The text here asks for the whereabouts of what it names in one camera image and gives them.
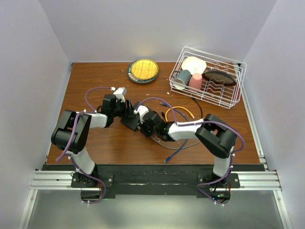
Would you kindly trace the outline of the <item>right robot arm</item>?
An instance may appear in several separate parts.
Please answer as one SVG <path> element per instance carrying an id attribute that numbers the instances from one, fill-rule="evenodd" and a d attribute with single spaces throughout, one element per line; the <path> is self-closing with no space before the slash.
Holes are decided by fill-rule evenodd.
<path id="1" fill-rule="evenodd" d="M 193 122 L 166 122 L 155 111 L 140 112 L 140 130 L 146 136 L 155 134 L 165 142 L 182 139 L 199 139 L 214 155 L 213 184 L 224 187 L 229 182 L 233 148 L 237 132 L 209 114 L 205 119 Z"/>

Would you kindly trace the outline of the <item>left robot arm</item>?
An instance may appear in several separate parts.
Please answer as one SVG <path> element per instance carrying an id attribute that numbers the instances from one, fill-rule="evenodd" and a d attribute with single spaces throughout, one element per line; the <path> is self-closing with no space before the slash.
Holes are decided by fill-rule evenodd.
<path id="1" fill-rule="evenodd" d="M 56 162 L 67 156 L 75 166 L 76 180 L 88 187 L 100 185 L 97 165 L 86 149 L 89 130 L 108 128 L 116 117 L 130 118 L 133 111 L 129 99 L 114 94 L 105 95 L 102 105 L 92 112 L 64 110 L 51 135 L 51 143 L 62 151 Z"/>

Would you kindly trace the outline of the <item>black network switch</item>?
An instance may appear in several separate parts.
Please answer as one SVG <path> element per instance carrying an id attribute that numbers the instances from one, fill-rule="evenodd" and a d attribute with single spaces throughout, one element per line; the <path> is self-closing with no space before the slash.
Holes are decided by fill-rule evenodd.
<path id="1" fill-rule="evenodd" d="M 140 125 L 140 119 L 138 115 L 135 115 L 132 118 L 125 118 L 125 105 L 123 112 L 120 116 L 121 123 L 124 124 L 126 127 L 130 128 L 133 131 L 136 131 Z"/>

